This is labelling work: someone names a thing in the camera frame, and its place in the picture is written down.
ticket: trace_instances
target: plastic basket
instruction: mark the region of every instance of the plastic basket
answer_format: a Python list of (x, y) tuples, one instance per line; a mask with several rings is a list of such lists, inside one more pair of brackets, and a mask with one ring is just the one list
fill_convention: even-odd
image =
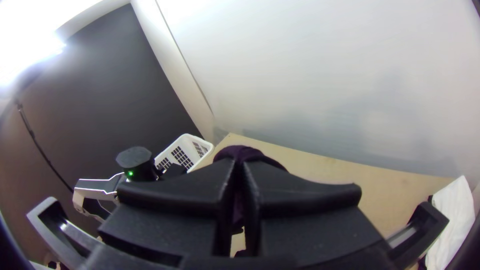
[(165, 170), (172, 163), (183, 165), (189, 173), (214, 150), (214, 145), (197, 136), (183, 134), (155, 157), (155, 166)]

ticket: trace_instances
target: black cable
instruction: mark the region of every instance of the black cable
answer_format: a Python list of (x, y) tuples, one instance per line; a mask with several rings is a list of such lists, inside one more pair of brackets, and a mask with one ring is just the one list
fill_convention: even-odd
[(16, 108), (18, 109), (18, 112), (20, 113), (21, 119), (23, 120), (23, 124), (25, 125), (26, 130), (28, 131), (28, 134), (30, 134), (31, 140), (35, 144), (35, 146), (38, 149), (38, 151), (40, 152), (41, 156), (43, 157), (43, 159), (45, 160), (47, 165), (50, 167), (50, 169), (53, 171), (53, 173), (55, 173), (55, 175), (58, 177), (58, 179), (60, 179), (60, 181), (65, 185), (65, 187), (71, 193), (73, 193), (74, 190), (69, 186), (69, 184), (67, 184), (67, 182), (65, 182), (63, 177), (54, 168), (54, 166), (52, 165), (52, 162), (49, 160), (47, 155), (45, 155), (44, 150), (40, 147), (39, 143), (37, 142), (37, 139), (35, 139), (34, 131), (30, 128), (29, 121), (27, 120), (27, 116), (25, 115), (25, 112), (24, 112), (24, 106), (19, 102), (19, 100), (17, 98), (15, 98), (15, 104), (16, 104)]

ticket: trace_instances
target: white cloth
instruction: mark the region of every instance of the white cloth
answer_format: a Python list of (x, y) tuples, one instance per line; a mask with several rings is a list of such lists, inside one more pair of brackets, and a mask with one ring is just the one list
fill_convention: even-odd
[(427, 270), (444, 270), (475, 222), (474, 199), (465, 176), (435, 193), (432, 205), (450, 221), (426, 254)]

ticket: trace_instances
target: dark purple cloth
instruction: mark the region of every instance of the dark purple cloth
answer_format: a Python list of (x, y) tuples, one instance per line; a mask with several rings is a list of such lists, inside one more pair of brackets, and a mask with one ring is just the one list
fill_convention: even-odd
[(237, 166), (244, 162), (261, 161), (287, 172), (287, 169), (275, 159), (264, 155), (264, 153), (258, 149), (245, 145), (232, 145), (223, 148), (215, 155), (213, 162), (226, 158), (235, 160), (235, 165)]
[[(235, 160), (235, 166), (241, 166), (244, 162), (261, 161), (287, 172), (287, 169), (282, 166), (282, 164), (280, 164), (278, 161), (264, 155), (262, 151), (249, 146), (227, 146), (215, 155), (215, 157), (213, 158), (213, 162), (217, 162), (223, 159)], [(238, 230), (242, 228), (243, 225), (244, 209), (242, 206), (242, 196), (240, 195), (240, 193), (235, 192), (235, 199), (233, 202), (233, 228), (234, 230)]]

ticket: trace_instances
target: beige tabletop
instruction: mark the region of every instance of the beige tabletop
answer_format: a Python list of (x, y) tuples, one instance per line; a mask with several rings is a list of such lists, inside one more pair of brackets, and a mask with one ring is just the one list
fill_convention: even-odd
[(442, 189), (452, 178), (373, 167), (311, 154), (230, 133), (198, 168), (212, 163), (226, 146), (244, 145), (280, 162), (291, 174), (318, 183), (355, 183), (361, 187), (359, 208), (384, 236), (407, 224), (415, 207)]

